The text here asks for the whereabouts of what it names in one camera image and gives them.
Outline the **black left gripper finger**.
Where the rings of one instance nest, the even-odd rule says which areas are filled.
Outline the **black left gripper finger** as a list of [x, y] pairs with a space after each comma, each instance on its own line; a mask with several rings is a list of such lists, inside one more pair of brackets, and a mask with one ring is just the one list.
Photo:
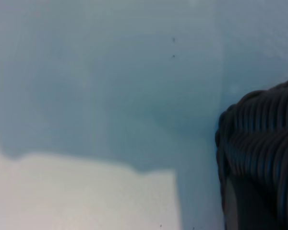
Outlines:
[[281, 229], [253, 184], [236, 176], [227, 178], [224, 219], [226, 230]]

